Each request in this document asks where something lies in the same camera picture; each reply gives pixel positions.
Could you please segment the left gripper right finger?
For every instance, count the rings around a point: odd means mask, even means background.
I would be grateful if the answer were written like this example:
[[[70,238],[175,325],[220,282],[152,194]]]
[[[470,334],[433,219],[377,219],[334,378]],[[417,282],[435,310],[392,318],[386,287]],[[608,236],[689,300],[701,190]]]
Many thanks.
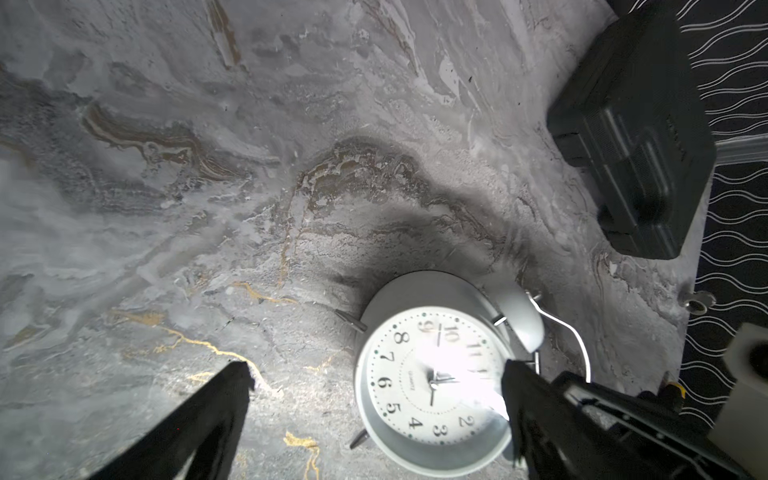
[[[598,479],[595,423],[521,361],[508,360],[501,391],[514,439],[513,456],[531,479]]]

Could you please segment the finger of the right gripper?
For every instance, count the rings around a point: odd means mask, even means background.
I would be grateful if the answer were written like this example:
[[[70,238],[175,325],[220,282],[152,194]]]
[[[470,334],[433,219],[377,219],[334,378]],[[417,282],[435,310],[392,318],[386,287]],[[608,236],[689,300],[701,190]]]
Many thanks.
[[[750,474],[680,412],[663,405],[657,393],[636,397],[564,372],[553,382],[580,411],[614,421],[607,434],[639,456],[664,479],[748,479]]]

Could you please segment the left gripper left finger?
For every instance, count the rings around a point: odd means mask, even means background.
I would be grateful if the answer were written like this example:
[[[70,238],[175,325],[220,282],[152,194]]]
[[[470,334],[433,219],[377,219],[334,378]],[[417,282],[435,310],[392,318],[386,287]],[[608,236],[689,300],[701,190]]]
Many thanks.
[[[231,362],[94,479],[227,479],[255,381]]]

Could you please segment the white twin-bell alarm clock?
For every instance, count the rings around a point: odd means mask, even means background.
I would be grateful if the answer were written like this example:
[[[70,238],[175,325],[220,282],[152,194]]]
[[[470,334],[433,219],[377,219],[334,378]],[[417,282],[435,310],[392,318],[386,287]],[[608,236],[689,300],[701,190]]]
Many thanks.
[[[502,396],[505,364],[538,368],[552,314],[536,294],[496,280],[480,289],[437,270],[401,275],[360,317],[353,386],[362,430],[389,459],[432,478],[456,478],[499,457],[515,438]]]

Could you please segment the black yellow screwdriver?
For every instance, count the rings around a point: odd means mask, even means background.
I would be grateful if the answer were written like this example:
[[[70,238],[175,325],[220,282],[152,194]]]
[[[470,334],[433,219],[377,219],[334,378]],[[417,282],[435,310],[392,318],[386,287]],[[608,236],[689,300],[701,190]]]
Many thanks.
[[[672,374],[667,371],[662,377],[657,395],[663,405],[666,405],[674,412],[680,412],[684,406],[687,391],[676,381]]]

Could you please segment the small metal socket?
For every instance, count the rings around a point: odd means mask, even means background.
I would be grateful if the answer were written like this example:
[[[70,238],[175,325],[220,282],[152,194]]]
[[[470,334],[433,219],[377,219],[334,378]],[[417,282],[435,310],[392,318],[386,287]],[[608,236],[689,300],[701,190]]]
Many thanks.
[[[716,304],[716,297],[707,291],[690,292],[682,302],[691,315],[703,316]]]

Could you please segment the black plastic tool case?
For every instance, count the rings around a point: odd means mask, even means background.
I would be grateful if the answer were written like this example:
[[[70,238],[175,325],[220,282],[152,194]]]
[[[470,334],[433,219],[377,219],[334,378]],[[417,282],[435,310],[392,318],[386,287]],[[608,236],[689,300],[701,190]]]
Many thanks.
[[[651,1],[600,33],[546,122],[564,160],[591,176],[611,246],[678,257],[716,149],[672,3]]]

